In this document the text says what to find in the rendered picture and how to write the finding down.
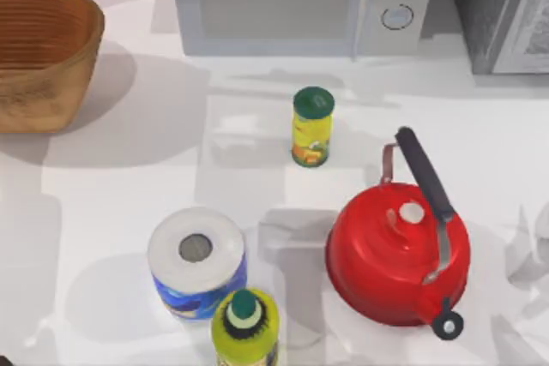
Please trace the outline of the woven wooden basket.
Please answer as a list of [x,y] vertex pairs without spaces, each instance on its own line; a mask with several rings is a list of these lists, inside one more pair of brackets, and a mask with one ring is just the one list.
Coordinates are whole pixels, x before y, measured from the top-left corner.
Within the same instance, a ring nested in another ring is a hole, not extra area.
[[105,16],[94,0],[0,0],[0,133],[55,133],[76,116]]

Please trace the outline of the microwave oven door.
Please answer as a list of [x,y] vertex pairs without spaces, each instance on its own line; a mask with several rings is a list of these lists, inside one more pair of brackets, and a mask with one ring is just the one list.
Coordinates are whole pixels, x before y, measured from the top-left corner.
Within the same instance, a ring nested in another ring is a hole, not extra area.
[[199,57],[355,57],[363,0],[175,0]]

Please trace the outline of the paper roll in blue wrapper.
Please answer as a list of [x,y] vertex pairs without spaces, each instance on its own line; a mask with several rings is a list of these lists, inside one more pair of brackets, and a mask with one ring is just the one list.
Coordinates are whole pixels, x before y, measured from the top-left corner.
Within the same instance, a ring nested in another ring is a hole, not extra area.
[[173,315],[209,320],[229,293],[246,287],[244,233],[213,209],[181,209],[154,230],[148,265],[160,299]]

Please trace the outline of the pale microwave oven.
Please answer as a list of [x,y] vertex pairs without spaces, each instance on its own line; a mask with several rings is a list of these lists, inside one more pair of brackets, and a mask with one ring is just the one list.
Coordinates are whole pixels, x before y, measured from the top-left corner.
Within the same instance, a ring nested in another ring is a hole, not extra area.
[[[359,42],[355,57],[400,56],[413,52],[422,32],[429,0],[363,0],[359,12]],[[382,13],[399,4],[414,12],[412,24],[399,31],[385,28]]]

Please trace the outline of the round microwave knob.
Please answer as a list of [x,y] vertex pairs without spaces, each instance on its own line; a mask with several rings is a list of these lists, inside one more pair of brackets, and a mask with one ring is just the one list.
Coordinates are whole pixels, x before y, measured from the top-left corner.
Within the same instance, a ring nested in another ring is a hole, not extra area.
[[386,9],[381,15],[383,26],[391,31],[399,31],[409,27],[413,19],[413,10],[405,4]]

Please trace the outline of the yellow bottle with green cap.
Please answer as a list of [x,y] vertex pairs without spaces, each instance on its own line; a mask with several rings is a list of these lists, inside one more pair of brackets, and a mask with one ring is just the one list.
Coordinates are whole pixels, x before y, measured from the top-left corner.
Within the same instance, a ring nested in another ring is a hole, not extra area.
[[278,366],[280,316],[273,298],[257,288],[231,292],[211,322],[216,366]]

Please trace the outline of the yellow can with green lid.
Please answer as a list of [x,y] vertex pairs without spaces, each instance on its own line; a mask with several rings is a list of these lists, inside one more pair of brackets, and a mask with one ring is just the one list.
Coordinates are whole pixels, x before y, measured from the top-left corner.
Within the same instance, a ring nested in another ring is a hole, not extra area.
[[297,164],[313,168],[327,160],[334,108],[334,96],[323,87],[304,87],[293,96],[292,156]]

